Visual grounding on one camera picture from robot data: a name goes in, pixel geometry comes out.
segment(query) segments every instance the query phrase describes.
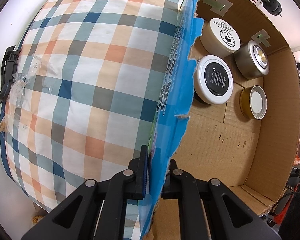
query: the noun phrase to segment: gold container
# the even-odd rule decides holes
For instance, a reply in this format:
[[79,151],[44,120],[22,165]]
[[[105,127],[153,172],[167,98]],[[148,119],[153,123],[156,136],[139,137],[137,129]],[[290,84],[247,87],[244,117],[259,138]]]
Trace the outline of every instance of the gold container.
[[262,119],[267,111],[267,98],[260,86],[248,87],[240,95],[240,108],[249,119]]

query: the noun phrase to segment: round logo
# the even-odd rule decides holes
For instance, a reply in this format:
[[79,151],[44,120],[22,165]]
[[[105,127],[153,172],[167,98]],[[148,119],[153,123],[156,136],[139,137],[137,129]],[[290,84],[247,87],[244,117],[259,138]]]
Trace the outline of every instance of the round logo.
[[227,44],[230,47],[235,46],[234,38],[232,37],[232,35],[229,32],[222,30],[220,32],[220,36],[221,36],[222,40],[225,42],[225,44]]

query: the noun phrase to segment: tablecloth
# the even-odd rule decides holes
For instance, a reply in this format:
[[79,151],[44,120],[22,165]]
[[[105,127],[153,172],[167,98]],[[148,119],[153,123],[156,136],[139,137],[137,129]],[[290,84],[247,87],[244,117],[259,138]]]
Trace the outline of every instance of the tablecloth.
[[[148,144],[182,1],[43,5],[19,45],[21,107],[10,97],[0,117],[6,172],[39,206],[110,179]],[[127,239],[140,236],[137,205],[128,202]]]

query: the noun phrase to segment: checkered cloth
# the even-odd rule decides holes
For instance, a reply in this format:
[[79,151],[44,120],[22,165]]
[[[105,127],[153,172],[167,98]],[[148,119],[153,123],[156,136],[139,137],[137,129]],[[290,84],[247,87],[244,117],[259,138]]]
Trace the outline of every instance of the checkered cloth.
[[[39,206],[110,179],[148,144],[182,1],[48,0],[37,14],[18,73],[34,67],[33,54],[49,65],[21,108],[2,105],[0,138],[7,174]],[[139,239],[138,227],[130,201],[125,237]]]

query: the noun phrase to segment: black clip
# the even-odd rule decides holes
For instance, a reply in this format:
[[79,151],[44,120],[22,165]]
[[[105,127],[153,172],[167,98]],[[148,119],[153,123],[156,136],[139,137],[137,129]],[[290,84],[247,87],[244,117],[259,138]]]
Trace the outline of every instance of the black clip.
[[0,104],[7,100],[13,84],[12,75],[17,72],[20,50],[13,51],[14,48],[15,46],[7,48],[2,60]]

